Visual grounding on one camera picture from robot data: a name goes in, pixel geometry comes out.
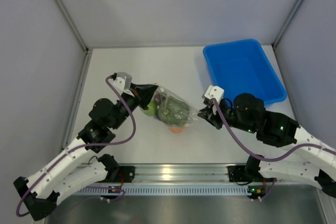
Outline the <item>dark red toy fruit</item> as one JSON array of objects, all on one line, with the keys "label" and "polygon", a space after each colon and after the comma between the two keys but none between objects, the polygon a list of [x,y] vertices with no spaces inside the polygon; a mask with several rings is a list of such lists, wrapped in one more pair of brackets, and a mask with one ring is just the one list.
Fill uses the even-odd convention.
[{"label": "dark red toy fruit", "polygon": [[163,100],[163,98],[162,98],[162,96],[159,95],[159,94],[157,94],[157,95],[154,97],[154,101],[155,101],[155,103],[156,103],[157,105],[160,105],[160,104],[162,103],[162,100]]}]

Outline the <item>lime green toy fruit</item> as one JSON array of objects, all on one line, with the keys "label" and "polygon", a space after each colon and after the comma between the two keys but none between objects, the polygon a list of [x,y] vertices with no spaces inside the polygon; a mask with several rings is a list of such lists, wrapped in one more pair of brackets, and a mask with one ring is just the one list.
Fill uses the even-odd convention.
[{"label": "lime green toy fruit", "polygon": [[147,116],[155,116],[156,112],[157,112],[157,107],[158,105],[156,104],[155,101],[151,101],[148,105],[147,105],[147,109],[144,110],[144,114]]}]

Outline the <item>clear polka dot zip bag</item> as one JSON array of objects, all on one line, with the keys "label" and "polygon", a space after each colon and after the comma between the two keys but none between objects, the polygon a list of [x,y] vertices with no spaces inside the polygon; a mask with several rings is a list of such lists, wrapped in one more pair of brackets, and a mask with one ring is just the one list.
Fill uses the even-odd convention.
[{"label": "clear polka dot zip bag", "polygon": [[141,111],[165,124],[174,134],[179,134],[184,129],[198,120],[198,109],[179,97],[169,89],[158,86],[152,96],[148,109]]}]

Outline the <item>green netted toy melon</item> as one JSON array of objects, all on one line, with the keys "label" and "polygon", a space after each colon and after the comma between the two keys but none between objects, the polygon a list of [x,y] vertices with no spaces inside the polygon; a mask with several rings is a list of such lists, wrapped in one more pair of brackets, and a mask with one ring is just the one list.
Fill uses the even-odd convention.
[{"label": "green netted toy melon", "polygon": [[169,127],[181,127],[189,120],[190,107],[184,101],[168,96],[159,105],[158,117],[161,122]]}]

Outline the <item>orange toy fruit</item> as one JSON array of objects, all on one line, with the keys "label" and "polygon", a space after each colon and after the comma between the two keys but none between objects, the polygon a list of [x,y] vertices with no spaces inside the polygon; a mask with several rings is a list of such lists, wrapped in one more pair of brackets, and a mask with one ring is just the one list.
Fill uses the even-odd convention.
[{"label": "orange toy fruit", "polygon": [[180,134],[185,130],[185,126],[181,126],[181,127],[169,127],[169,130],[174,133],[174,134]]}]

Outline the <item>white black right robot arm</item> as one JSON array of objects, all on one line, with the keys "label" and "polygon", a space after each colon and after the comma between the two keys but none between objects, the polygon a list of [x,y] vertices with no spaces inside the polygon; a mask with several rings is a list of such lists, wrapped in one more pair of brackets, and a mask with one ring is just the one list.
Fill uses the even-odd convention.
[{"label": "white black right robot arm", "polygon": [[[249,158],[231,179],[245,182],[289,180],[311,185],[335,197],[335,149],[307,132],[289,116],[265,109],[264,102],[252,94],[242,93],[233,102],[222,95],[204,95],[205,108],[198,116],[216,129],[226,127],[234,141]],[[279,157],[265,157],[249,150],[232,129],[255,134],[262,143],[280,148]]]}]

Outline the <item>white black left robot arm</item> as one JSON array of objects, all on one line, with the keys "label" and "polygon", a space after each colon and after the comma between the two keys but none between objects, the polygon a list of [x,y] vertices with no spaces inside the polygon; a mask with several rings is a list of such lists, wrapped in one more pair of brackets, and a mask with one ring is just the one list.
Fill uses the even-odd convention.
[{"label": "white black left robot arm", "polygon": [[120,166],[109,154],[98,157],[78,172],[75,169],[106,146],[118,145],[114,142],[113,130],[127,118],[133,120],[133,111],[137,107],[146,110],[157,88],[154,84],[132,83],[125,92],[117,95],[116,103],[107,98],[99,99],[89,113],[89,123],[57,157],[37,173],[13,182],[21,197],[19,205],[25,205],[34,221],[49,216],[77,191],[96,182],[112,182],[118,178]]}]

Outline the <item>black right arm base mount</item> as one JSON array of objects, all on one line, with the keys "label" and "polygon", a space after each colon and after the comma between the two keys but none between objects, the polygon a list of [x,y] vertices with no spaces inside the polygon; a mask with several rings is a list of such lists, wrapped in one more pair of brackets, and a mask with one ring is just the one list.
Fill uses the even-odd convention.
[{"label": "black right arm base mount", "polygon": [[228,166],[228,177],[232,183],[273,182],[274,178],[261,175],[257,168],[246,168],[245,165]]}]

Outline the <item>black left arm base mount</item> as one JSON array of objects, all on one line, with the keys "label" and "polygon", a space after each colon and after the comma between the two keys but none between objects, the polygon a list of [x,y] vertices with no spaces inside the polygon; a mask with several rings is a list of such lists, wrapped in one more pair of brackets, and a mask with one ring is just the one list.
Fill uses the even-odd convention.
[{"label": "black left arm base mount", "polygon": [[134,166],[119,166],[108,177],[108,181],[112,183],[131,183],[135,177]]}]

